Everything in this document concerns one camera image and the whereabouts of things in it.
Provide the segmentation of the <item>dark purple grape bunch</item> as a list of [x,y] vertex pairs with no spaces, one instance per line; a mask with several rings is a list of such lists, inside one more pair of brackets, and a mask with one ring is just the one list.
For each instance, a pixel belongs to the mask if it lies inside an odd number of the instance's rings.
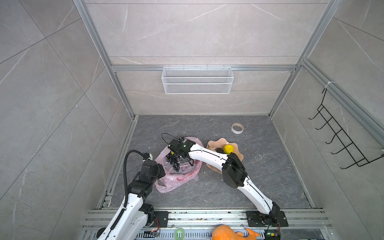
[[176,172],[179,172],[180,162],[179,162],[178,156],[174,152],[170,152],[166,155],[166,157],[167,157],[167,162],[173,166],[173,169]]

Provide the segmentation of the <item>pink plastic bag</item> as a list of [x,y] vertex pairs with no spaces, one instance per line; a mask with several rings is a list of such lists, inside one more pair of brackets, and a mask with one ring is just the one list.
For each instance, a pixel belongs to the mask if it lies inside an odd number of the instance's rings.
[[167,162],[166,155],[171,151],[165,147],[160,154],[156,157],[155,161],[163,165],[166,175],[158,179],[154,185],[160,193],[168,193],[176,188],[190,182],[192,180],[199,180],[199,172],[203,166],[203,162],[194,160],[194,165],[189,163],[180,164],[180,170],[174,170],[173,165]]

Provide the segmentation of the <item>yellow lemon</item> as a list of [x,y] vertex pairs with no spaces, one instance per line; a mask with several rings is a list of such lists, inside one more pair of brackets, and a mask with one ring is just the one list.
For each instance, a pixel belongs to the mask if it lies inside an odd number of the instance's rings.
[[233,145],[227,144],[223,146],[223,151],[225,154],[229,155],[235,151],[235,148]]

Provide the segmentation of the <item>beige flower-shaped plate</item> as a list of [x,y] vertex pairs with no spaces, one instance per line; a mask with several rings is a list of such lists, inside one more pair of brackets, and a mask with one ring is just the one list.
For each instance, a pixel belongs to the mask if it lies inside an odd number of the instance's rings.
[[207,149],[216,151],[217,149],[225,149],[226,145],[231,145],[233,147],[233,153],[237,155],[239,160],[242,162],[244,155],[240,153],[239,146],[236,143],[230,143],[225,138],[221,138],[217,141],[209,141],[207,144]]

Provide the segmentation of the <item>dark avocado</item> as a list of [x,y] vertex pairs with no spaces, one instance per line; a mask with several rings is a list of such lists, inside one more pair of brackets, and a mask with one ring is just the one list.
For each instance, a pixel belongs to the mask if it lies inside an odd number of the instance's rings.
[[220,154],[225,154],[225,152],[222,148],[216,148],[216,152],[220,153]]

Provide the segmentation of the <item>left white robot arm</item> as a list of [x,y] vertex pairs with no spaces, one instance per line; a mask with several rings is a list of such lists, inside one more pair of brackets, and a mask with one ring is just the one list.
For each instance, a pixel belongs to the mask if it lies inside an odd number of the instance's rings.
[[145,160],[141,171],[125,186],[125,197],[117,213],[106,228],[100,229],[98,240],[133,240],[140,230],[153,223],[153,206],[145,200],[153,184],[165,176],[163,167],[153,160]]

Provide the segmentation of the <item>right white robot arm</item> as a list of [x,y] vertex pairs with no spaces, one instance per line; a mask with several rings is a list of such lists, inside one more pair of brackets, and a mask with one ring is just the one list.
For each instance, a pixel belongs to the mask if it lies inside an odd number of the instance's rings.
[[229,187],[241,191],[256,206],[267,223],[278,222],[280,207],[256,187],[236,154],[217,153],[191,140],[184,142],[172,140],[168,148],[183,160],[198,160],[220,170],[224,182]]

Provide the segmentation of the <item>white tape roll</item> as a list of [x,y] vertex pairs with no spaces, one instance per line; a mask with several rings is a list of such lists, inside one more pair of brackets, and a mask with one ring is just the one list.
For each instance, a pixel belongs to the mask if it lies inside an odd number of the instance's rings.
[[240,123],[233,123],[231,125],[231,130],[234,134],[241,134],[244,131],[244,126]]

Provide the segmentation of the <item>green tape roll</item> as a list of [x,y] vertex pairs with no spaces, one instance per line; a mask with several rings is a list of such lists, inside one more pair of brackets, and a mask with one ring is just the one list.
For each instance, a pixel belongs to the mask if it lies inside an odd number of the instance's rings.
[[185,230],[183,228],[177,228],[174,233],[175,240],[184,240]]

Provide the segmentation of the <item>orange plush toy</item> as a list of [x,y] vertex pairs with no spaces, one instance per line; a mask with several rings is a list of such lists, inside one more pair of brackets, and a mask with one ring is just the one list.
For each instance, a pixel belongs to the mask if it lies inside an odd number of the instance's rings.
[[212,240],[256,240],[261,235],[250,229],[247,229],[249,235],[244,237],[244,234],[239,232],[236,233],[229,226],[221,225],[214,229],[212,233]]

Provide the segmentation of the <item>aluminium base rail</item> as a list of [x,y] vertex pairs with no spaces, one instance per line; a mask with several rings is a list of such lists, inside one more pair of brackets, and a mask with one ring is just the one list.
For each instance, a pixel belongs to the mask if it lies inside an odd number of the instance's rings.
[[255,210],[158,210],[153,223],[144,226],[137,240],[174,240],[177,228],[185,230],[185,240],[208,240],[213,230],[227,225],[236,233],[259,233],[259,240],[336,240],[338,237],[321,209],[284,209],[276,224],[262,224]]

